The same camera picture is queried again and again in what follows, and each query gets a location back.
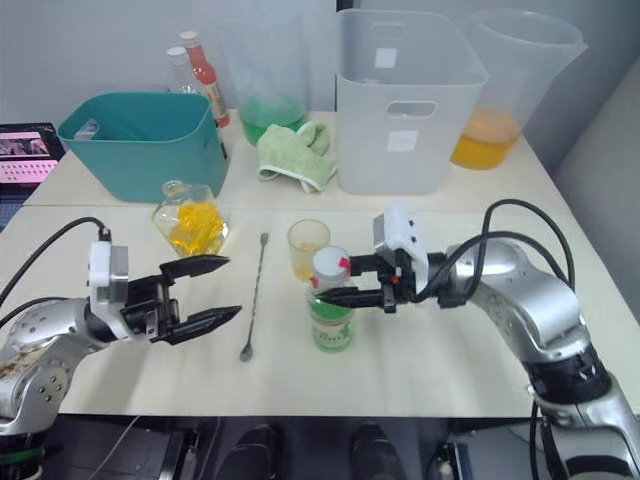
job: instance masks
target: green towel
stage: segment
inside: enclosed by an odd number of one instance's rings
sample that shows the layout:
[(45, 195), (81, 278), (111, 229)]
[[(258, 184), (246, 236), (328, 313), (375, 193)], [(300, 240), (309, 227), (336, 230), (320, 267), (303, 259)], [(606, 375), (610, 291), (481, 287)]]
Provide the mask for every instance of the green towel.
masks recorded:
[(297, 132), (271, 125), (256, 146), (261, 180), (287, 175), (298, 179), (306, 193), (322, 192), (336, 173), (335, 158), (326, 155), (329, 128), (325, 123), (307, 122)]

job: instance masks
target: black cable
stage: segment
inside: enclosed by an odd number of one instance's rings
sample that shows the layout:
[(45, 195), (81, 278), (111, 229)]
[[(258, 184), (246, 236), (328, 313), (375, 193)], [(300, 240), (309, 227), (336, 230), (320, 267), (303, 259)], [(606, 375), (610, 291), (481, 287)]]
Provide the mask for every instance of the black cable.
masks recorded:
[(31, 256), (27, 259), (27, 261), (22, 264), (20, 269), (15, 273), (15, 275), (11, 278), (11, 280), (9, 280), (9, 283), (7, 283), (7, 286), (4, 287), (4, 290), (2, 290), (2, 293), (0, 293), (0, 307), (2, 307), (2, 304), (9, 296), (9, 293), (11, 293), (11, 290), (13, 290), (13, 288), (16, 286), (18, 281), (26, 273), (29, 267), (33, 265), (33, 263), (38, 259), (38, 257), (42, 255), (42, 253), (47, 248), (49, 248), (53, 242), (58, 240), (61, 236), (63, 236), (72, 228), (77, 227), (78, 225), (82, 225), (83, 223), (94, 223), (98, 226), (98, 228), (100, 229), (98, 232), (99, 240), (106, 240), (106, 241), (111, 240), (111, 233), (109, 232), (107, 227), (105, 227), (104, 223), (102, 223), (97, 218), (82, 217), (67, 223), (64, 227), (62, 227), (56, 233), (51, 235), (42, 245), (40, 245), (37, 248), (37, 250), (31, 254)]
[(558, 265), (558, 262), (553, 258), (553, 255), (549, 253), (549, 251), (544, 248), (539, 242), (534, 240), (527, 235), (517, 232), (509, 232), (509, 231), (495, 231), (495, 232), (486, 232), (481, 233), (480, 235), (476, 235), (475, 237), (470, 238), (466, 242), (462, 243), (458, 248), (454, 250), (454, 252), (447, 257), (447, 259), (442, 263), (438, 271), (433, 275), (432, 278), (429, 279), (429, 284), (422, 290), (414, 299), (410, 299), (413, 303), (420, 303), (426, 300), (429, 297), (435, 295), (436, 290), (438, 289), (439, 280), (443, 275), (448, 275), (449, 271), (455, 266), (456, 262), (460, 260), (460, 258), (467, 253), (468, 250), (475, 247), (478, 244), (486, 243), (487, 240), (491, 240), (492, 238), (511, 238), (513, 240), (518, 240), (520, 242), (526, 243), (534, 250), (536, 250), (542, 257), (547, 261), (553, 273), (564, 283), (568, 283), (567, 278)]
[[(560, 245), (562, 246), (562, 251), (564, 252), (564, 256), (567, 262), (567, 285), (571, 288), (571, 290), (575, 291), (576, 281), (575, 281), (575, 265), (573, 262), (573, 255), (571, 253), (571, 248), (569, 247), (569, 242), (567, 242), (564, 233), (560, 230), (560, 227), (553, 221), (553, 219), (545, 213), (541, 208), (533, 205), (532, 203), (525, 202), (524, 200), (519, 200), (517, 198), (505, 198), (504, 200), (499, 200), (494, 204), (490, 205), (489, 208), (485, 211), (484, 220), (482, 222), (482, 233), (487, 233), (489, 231), (489, 224), (491, 223), (491, 216), (496, 208), (502, 205), (515, 205), (518, 207), (526, 208), (527, 210), (535, 213), (540, 217), (555, 233)], [(484, 260), (485, 254), (487, 251), (487, 243), (482, 242), (480, 247), (478, 248), (478, 255), (476, 256), (476, 268), (473, 273), (473, 279), (471, 281), (471, 285), (467, 290), (466, 297), (471, 298), (475, 293), (478, 285), (480, 285), (480, 280), (482, 277), (482, 270), (484, 268)]]
[(23, 303), (19, 307), (14, 308), (9, 313), (7, 313), (4, 317), (2, 317), (2, 320), (0, 320), (0, 328), (4, 327), (9, 322), (9, 320), (11, 320), (13, 317), (18, 315), (19, 313), (24, 312), (27, 308), (33, 307), (34, 305), (38, 305), (39, 303), (53, 302), (57, 300), (68, 300), (68, 299), (66, 297), (42, 297), (42, 298), (35, 298), (33, 300), (29, 300), (28, 302)]
[(531, 477), (533, 480), (539, 480), (538, 459), (536, 448), (536, 430), (538, 425), (538, 404), (533, 401), (531, 406), (531, 422), (529, 423), (529, 464), (531, 466)]

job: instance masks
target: person's foot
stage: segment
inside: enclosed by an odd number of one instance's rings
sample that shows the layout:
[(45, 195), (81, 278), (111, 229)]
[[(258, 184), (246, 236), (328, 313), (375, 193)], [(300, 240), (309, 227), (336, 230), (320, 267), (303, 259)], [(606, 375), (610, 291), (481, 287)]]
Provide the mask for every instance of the person's foot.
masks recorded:
[(363, 425), (353, 435), (351, 469), (354, 480), (407, 480), (396, 449), (376, 424)]
[(216, 480), (278, 480), (282, 461), (282, 432), (258, 425), (246, 432), (222, 461)]

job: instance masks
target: gray wall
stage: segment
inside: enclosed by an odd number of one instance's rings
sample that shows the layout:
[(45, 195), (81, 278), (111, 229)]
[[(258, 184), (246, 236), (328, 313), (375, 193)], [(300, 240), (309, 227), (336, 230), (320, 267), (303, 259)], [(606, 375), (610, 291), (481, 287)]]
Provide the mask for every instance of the gray wall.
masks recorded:
[(165, 50), (198, 30), (227, 102), (233, 86), (216, 26), (243, 11), (301, 12), (309, 104), (332, 109), (335, 0), (0, 0), (0, 122), (59, 124), (82, 101), (109, 90), (168, 84)]
[(640, 322), (638, 125), (640, 59), (558, 168), (554, 180)]
[(549, 171), (564, 159), (640, 54), (638, 0), (360, 0), (360, 6), (430, 11), (454, 19), (485, 8), (526, 8), (578, 27), (589, 50), (556, 79), (525, 129)]

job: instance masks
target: cup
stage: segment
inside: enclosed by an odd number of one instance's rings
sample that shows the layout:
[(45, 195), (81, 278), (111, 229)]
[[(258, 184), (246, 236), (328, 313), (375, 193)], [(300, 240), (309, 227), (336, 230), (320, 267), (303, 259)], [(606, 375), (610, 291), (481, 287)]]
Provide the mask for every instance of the cup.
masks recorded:
[(319, 220), (307, 218), (294, 223), (287, 233), (293, 273), (303, 282), (313, 276), (313, 256), (329, 245), (329, 228)]

